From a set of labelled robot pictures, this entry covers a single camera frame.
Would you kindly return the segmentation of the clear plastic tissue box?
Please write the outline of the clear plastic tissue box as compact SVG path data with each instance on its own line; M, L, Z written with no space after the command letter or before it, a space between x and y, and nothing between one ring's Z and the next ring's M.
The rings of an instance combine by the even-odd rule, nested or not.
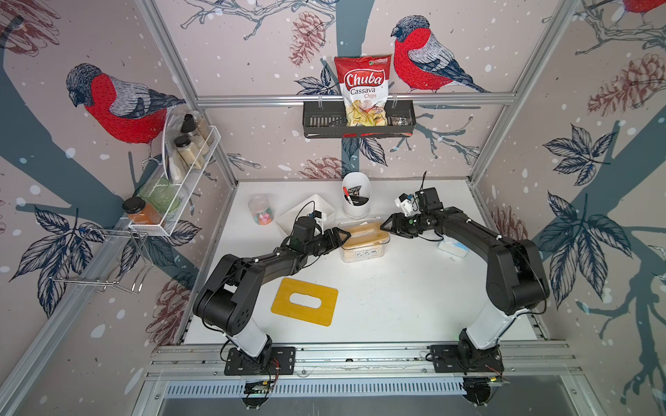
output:
M381 258L384 255L385 249L384 245L376 245L374 247L357 249L353 251L345 251L343 248L340 249L340 257L345 263L355 263L364 260L371 260L375 258Z

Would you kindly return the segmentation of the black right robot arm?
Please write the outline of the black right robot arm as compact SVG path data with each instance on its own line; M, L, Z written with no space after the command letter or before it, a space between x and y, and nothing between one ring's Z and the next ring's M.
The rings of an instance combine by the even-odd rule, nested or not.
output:
M487 263L488 302L473 324L461 331L458 350L462 357L487 354L497 348L501 337L519 317L529 314L550 296L534 242L504 237L456 207L411 217L394 213L384 221L381 230L406 239L416 239L423 232L432 231L462 243Z

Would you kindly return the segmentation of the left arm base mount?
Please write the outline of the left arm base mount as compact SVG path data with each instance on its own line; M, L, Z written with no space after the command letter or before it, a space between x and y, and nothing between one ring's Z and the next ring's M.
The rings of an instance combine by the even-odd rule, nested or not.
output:
M296 348L274 347L272 340L258 357L251 357L238 347L230 348L225 357L224 374L226 376L240 375L292 375L296 362Z

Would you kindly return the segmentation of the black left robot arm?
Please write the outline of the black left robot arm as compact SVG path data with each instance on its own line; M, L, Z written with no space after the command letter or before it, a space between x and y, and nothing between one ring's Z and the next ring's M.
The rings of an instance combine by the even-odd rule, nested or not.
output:
M309 258L325 256L350 238L351 233L343 229L324 230L315 218L300 217L291 234L271 253L249 258L223 256L194 301L194 315L207 329L224 334L241 353L265 367L272 339L253 321L263 284L297 274Z

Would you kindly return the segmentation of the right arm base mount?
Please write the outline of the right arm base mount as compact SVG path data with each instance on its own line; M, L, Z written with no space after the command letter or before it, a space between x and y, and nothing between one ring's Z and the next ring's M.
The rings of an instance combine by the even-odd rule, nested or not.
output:
M499 347L478 349L470 341L430 345L428 358L437 374L503 374L504 364Z

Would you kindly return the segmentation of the bamboo tissue box lid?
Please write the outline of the bamboo tissue box lid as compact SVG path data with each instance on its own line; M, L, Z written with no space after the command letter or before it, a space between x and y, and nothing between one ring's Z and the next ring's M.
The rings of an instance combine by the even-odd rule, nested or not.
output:
M350 238L343 244L345 251L353 251L384 245L390 242L390 234L381 229L381 222L364 221L361 223L341 223L338 227L350 234Z

